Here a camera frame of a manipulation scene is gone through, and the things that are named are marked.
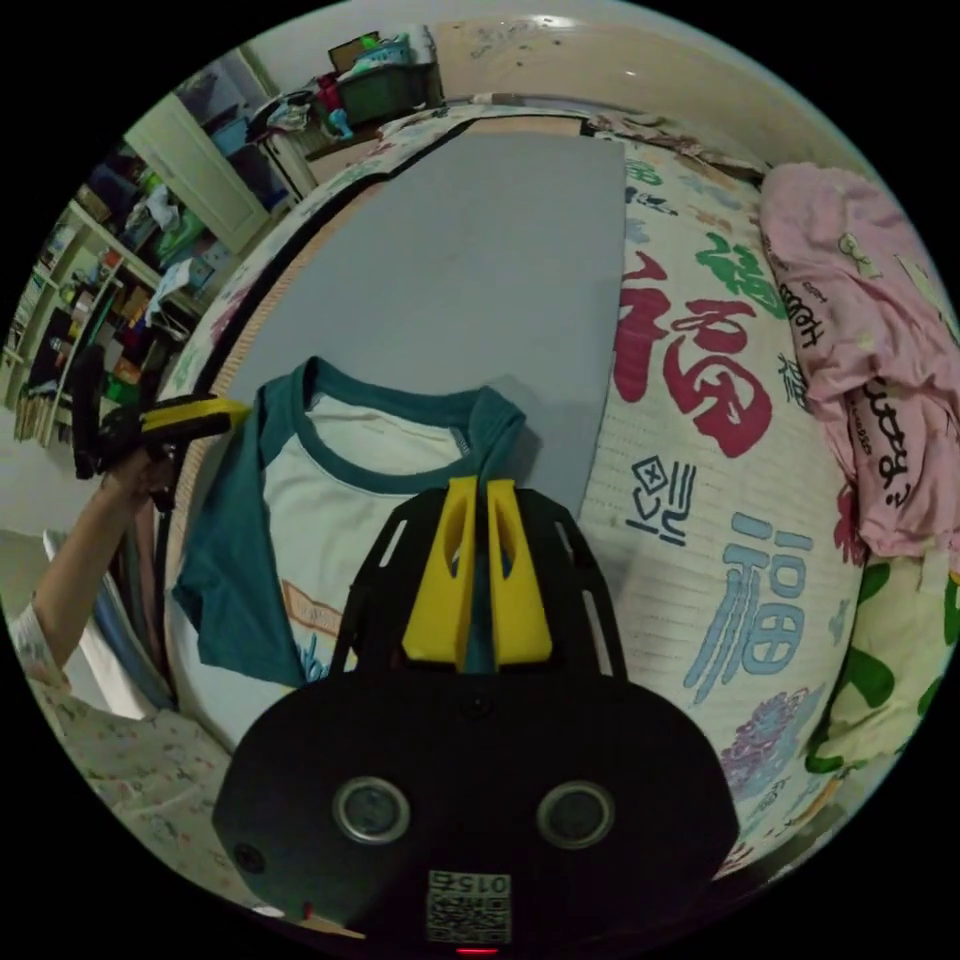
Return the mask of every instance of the t-shirt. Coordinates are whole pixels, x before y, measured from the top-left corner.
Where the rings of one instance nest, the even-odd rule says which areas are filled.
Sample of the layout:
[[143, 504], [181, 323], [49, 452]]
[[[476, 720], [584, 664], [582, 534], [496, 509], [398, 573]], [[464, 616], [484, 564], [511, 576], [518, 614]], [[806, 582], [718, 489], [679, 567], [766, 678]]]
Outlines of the t-shirt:
[[523, 421], [489, 387], [388, 390], [316, 357], [265, 384], [174, 588], [200, 660], [287, 687], [326, 676], [350, 586], [393, 510], [453, 477], [491, 479]]

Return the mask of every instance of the green storage box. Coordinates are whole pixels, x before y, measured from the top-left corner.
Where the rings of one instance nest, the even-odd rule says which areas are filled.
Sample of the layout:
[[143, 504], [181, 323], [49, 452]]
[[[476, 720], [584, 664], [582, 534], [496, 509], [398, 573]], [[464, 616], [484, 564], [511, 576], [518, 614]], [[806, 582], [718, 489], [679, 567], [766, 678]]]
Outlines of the green storage box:
[[427, 101], [431, 64], [390, 64], [337, 81], [347, 121], [358, 127], [406, 113]]

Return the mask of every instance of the green chinese character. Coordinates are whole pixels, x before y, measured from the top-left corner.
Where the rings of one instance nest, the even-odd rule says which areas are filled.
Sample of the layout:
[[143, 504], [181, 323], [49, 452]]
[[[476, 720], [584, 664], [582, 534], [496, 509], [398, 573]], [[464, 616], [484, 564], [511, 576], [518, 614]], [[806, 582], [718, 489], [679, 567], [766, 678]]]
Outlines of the green chinese character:
[[660, 174], [649, 163], [644, 163], [642, 160], [628, 160], [627, 173], [634, 180], [649, 184], [651, 187], [659, 187], [663, 183]]
[[764, 276], [760, 263], [753, 253], [742, 244], [733, 248], [718, 233], [708, 233], [707, 239], [713, 243], [713, 250], [701, 250], [697, 254], [697, 263], [709, 267], [710, 272], [734, 296], [744, 296], [759, 304], [771, 316], [778, 320], [786, 320], [784, 310], [777, 291]]

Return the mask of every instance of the cabinet door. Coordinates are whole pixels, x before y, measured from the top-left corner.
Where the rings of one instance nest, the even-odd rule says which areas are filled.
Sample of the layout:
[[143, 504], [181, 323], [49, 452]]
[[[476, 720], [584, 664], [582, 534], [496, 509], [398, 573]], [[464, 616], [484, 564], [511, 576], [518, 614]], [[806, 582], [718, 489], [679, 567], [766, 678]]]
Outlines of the cabinet door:
[[267, 225], [267, 211], [175, 94], [124, 138], [223, 245], [239, 254]]

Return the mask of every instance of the pink blanket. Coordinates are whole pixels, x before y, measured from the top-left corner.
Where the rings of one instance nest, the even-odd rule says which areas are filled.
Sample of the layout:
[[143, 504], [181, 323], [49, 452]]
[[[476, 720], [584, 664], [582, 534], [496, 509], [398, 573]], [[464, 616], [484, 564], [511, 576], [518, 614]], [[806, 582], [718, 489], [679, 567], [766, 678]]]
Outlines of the pink blanket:
[[919, 238], [881, 187], [808, 163], [767, 176], [760, 226], [860, 535], [960, 569], [960, 333]]

